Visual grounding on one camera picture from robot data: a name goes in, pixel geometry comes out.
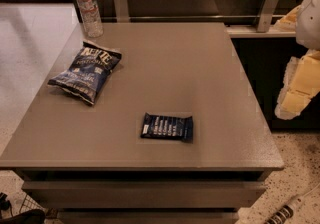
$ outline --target white floor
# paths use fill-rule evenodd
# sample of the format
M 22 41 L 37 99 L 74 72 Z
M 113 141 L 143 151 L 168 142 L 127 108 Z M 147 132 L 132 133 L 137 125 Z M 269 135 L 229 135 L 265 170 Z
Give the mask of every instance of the white floor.
M 72 4 L 0 4 L 0 154 L 76 24 Z M 271 174 L 267 192 L 251 208 L 239 211 L 237 224 L 264 223 L 291 197 L 320 182 L 320 134 L 273 135 L 286 167 Z M 0 171 L 0 192 L 8 195 L 14 214 L 24 198 L 21 185 L 13 172 Z M 320 188 L 286 223 L 320 224 L 319 198 Z

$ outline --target plastic bottle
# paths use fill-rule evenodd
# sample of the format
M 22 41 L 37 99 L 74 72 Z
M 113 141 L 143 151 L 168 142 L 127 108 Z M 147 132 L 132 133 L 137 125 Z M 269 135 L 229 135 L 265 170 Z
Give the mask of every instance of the plastic bottle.
M 96 0 L 77 0 L 84 30 L 89 37 L 99 37 L 103 27 Z

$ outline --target wooden drawer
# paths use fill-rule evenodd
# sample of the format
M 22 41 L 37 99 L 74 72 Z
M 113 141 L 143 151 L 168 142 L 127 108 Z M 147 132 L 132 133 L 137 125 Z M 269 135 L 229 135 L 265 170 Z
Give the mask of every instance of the wooden drawer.
M 64 224 L 234 224 L 237 213 L 215 212 L 61 212 Z
M 265 191 L 262 182 L 28 181 L 23 190 L 47 208 L 240 208 Z

